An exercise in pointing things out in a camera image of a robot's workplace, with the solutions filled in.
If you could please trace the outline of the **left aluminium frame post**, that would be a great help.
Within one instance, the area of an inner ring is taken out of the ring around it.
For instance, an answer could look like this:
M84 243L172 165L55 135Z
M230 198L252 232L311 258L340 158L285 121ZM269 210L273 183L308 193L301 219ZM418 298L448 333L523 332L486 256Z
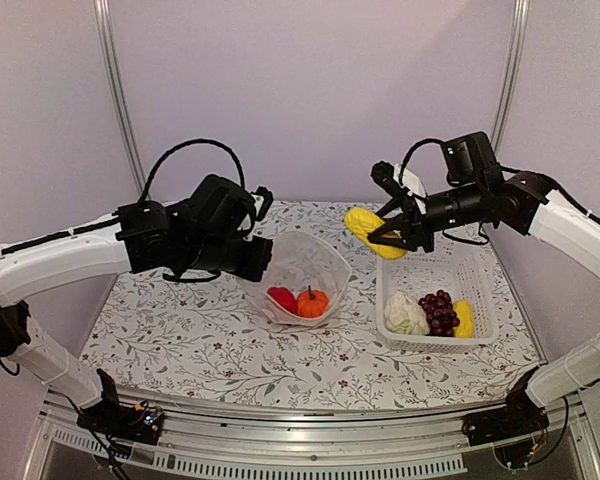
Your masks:
M141 160L126 99L122 70L116 49L110 2L107 0L94 0L93 6L114 113L135 190L138 194L141 194L146 184L147 175Z

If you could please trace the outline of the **aluminium front rail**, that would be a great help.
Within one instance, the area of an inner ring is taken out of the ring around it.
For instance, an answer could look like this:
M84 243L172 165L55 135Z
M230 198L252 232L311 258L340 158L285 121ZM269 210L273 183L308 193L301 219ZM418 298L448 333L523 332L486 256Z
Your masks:
M578 396L552 404L539 461L506 467L518 436L473 445L467 415L494 403L424 410L310 411L243 406L121 388L165 412L156 445L122 457L129 479L600 479L600 451Z

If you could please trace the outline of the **white cauliflower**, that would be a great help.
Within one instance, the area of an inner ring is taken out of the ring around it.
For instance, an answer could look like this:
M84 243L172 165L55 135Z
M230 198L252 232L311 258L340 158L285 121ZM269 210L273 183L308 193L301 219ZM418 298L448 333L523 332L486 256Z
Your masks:
M384 306L384 323L391 333L424 336L430 327L417 300L403 292L394 293Z

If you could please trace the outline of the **white plastic basket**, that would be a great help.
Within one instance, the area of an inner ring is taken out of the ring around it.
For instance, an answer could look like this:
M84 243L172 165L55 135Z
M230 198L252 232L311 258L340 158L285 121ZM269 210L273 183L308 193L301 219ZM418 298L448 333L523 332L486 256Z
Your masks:
M376 326L392 350L466 353L498 336L487 263L476 249L442 246L377 261Z

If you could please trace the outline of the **right aluminium frame post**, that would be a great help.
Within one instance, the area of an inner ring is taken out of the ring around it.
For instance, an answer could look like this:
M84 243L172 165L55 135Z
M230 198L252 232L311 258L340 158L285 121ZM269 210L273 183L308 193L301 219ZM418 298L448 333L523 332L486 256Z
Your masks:
M515 95L516 82L524 51L529 8L529 0L516 0L514 3L504 76L491 131L491 141L495 152L499 151L504 140L507 120Z

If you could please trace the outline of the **yellow lemon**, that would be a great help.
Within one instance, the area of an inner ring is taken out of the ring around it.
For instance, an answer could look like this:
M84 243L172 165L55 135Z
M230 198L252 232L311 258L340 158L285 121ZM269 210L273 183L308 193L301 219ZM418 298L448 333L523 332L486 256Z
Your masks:
M456 338L472 338L474 335L474 316L469 303L465 300L458 300L453 304L458 325L454 327L454 336Z

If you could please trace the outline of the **clear zip top bag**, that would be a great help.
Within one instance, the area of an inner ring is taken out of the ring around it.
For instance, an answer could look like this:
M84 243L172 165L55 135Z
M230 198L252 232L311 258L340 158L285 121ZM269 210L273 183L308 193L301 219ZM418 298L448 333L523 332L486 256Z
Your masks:
M351 265L327 241L301 231L280 234L273 241L271 261L258 283L239 279L245 300L260 317L280 325L313 327L336 316L345 297ZM321 315L305 318L284 309L271 297L274 287L288 289L298 296L310 291L325 294L326 307Z

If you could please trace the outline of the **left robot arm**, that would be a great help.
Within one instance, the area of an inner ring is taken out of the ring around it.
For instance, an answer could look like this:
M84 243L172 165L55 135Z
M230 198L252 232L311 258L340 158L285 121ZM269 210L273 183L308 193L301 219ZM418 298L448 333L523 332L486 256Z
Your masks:
M63 393L108 434L128 426L114 401L115 384L81 364L31 316L27 298L82 280L169 270L186 283L189 270L258 282L272 241L253 235L273 201L215 174L187 199L163 205L139 200L87 225L20 244L0 245L0 359L9 359Z

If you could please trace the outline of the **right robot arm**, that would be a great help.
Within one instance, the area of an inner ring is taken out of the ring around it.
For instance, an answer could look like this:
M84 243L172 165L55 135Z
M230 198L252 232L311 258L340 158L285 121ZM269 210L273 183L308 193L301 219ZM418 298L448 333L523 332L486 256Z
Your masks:
M409 173L416 152L439 148L446 168L447 190L429 194ZM392 165L376 163L371 178L386 192L388 203L378 214L384 222L368 239L373 245L402 251L434 249L434 237L466 225L504 225L534 240L551 259L564 258L532 280L543 293L567 296L568 325L577 314L596 313L600 299L600 218L579 203L556 179L539 172L505 166L496 158L486 133L477 131L451 140L425 138L413 144ZM574 274L574 279L565 276Z

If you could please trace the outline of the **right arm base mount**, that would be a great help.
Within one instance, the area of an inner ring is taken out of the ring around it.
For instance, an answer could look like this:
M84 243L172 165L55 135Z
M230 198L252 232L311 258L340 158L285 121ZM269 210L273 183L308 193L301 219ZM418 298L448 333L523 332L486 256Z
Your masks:
M543 407L536 406L525 393L528 382L538 370L534 367L516 381L506 395L503 406L468 414L463 418L462 433L471 446L510 440L518 436L539 433L539 440L497 447L495 457L504 467L529 467L545 439L549 419Z

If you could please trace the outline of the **purple grape bunch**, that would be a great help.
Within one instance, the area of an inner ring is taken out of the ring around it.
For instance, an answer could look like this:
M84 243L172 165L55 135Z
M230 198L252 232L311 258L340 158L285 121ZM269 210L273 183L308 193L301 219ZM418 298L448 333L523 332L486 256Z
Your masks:
M454 327L458 325L458 320L447 291L438 290L426 294L418 300L418 305L425 313L428 336L454 337Z

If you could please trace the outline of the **orange mini pumpkin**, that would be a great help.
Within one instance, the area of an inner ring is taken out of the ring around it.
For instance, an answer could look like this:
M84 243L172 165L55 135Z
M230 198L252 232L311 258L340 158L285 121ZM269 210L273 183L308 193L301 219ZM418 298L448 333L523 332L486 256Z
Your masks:
M308 287L302 291L297 299L297 315L302 318L321 317L328 309L329 297L319 290Z

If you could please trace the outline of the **yellow corn cob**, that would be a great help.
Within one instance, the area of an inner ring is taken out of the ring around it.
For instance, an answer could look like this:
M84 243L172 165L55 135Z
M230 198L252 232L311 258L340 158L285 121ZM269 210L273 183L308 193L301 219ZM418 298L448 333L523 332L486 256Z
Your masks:
M398 260L407 254L406 250L373 244L368 240L368 235L384 223L385 221L375 213L358 207L350 209L344 217L346 228L377 256L385 260Z

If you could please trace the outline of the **aluminium frame post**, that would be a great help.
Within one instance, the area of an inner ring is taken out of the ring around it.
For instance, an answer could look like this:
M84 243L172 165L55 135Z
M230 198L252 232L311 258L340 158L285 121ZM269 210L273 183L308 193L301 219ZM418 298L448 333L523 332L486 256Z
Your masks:
M529 0L516 0L514 3L504 76L491 131L491 141L495 152L499 151L504 140L507 120L515 95L516 82L524 51L529 8Z
M94 0L93 6L114 113L135 190L138 194L141 194L146 184L147 175L141 160L126 99L122 70L116 49L110 2L107 0Z

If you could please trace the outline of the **red bell pepper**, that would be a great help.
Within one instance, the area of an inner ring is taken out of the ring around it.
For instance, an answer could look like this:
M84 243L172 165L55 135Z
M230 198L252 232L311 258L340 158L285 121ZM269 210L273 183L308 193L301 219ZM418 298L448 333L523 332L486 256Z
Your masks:
M298 304L295 295L286 287L271 287L267 290L269 297L281 308L296 315Z

